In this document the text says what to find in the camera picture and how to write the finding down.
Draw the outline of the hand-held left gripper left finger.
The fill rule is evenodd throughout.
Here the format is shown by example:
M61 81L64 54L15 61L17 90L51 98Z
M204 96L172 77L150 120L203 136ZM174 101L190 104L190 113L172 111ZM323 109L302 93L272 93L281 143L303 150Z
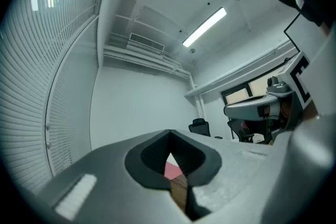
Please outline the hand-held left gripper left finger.
M67 194L77 198L72 189L86 190L80 180L93 175L96 183L86 199L80 199L74 223L190 223L169 191L141 186L125 168L128 151L157 134L142 134L91 151L49 181L39 198L54 209Z

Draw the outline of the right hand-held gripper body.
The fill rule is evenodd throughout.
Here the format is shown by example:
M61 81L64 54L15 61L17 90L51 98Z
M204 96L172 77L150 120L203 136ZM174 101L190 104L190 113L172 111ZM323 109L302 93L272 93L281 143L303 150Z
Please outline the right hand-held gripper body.
M301 79L309 65L303 52L291 58L276 76L268 79L266 93L278 98L279 128L272 134L293 130L302 121L304 110L312 101L311 95Z

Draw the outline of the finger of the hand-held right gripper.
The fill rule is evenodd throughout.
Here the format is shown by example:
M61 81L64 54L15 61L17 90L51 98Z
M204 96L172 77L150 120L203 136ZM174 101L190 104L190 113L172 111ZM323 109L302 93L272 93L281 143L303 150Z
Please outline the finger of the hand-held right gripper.
M250 97L225 105L224 114L230 119L240 120L277 119L280 114L280 101L276 96Z

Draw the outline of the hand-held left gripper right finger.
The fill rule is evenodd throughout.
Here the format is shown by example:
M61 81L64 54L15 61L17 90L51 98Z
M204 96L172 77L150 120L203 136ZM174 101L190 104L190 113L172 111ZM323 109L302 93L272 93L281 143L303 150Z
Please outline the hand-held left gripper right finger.
M261 221L270 192L263 165L271 146L172 133L197 148L204 161L187 177L192 212L200 221Z

